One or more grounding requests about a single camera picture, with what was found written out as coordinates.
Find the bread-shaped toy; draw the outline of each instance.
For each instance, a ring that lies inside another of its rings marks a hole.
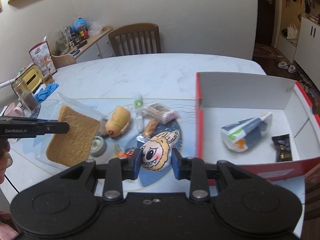
[[[142,163],[141,167],[150,171],[163,171],[171,163],[171,152],[177,143],[180,133],[162,132],[153,136],[149,141],[141,146]]]
[[[120,134],[123,134],[129,126],[130,119],[130,112],[121,106],[117,106],[111,119],[106,123],[107,134],[111,137],[117,137]]]

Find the floor mat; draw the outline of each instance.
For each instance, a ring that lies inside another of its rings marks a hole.
[[[278,56],[271,46],[258,43],[254,45],[253,55],[256,57],[265,58],[277,58]]]

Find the rabbit plush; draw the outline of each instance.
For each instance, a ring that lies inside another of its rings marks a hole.
[[[150,171],[165,170],[171,163],[171,151],[179,136],[180,133],[177,130],[166,131],[157,134],[142,145],[141,167]]]

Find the slice of bread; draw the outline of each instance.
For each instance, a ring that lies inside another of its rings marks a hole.
[[[100,122],[66,105],[61,107],[58,121],[67,122],[70,130],[66,134],[53,135],[46,151],[47,158],[68,167],[87,160]]]

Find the wooden chair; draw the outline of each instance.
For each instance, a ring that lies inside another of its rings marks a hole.
[[[316,219],[320,217],[320,182],[315,184],[306,184],[306,212],[304,221]]]
[[[116,56],[154,53],[154,46],[161,53],[159,27],[153,23],[119,27],[109,33],[109,39]]]
[[[51,59],[56,69],[76,64],[76,60],[71,54],[66,54],[62,56],[51,55]]]

